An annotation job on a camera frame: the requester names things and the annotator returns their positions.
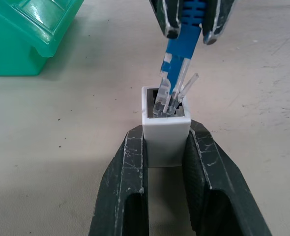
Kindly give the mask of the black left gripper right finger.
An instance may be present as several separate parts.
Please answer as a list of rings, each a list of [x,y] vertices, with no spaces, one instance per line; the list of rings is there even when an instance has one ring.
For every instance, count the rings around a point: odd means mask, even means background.
[[[182,173],[196,235],[271,235],[240,169],[204,125],[194,120],[184,149]]]

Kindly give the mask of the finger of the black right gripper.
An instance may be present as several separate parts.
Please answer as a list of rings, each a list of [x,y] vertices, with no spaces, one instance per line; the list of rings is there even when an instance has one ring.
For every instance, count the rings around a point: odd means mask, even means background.
[[[182,0],[149,0],[159,27],[168,39],[177,39],[181,30]]]
[[[235,6],[235,0],[207,0],[202,30],[203,43],[214,44],[223,33]]]

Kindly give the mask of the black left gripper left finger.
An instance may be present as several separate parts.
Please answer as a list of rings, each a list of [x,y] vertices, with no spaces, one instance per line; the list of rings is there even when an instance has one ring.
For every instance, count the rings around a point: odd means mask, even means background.
[[[88,234],[149,234],[148,157],[140,125],[127,132],[102,176]]]

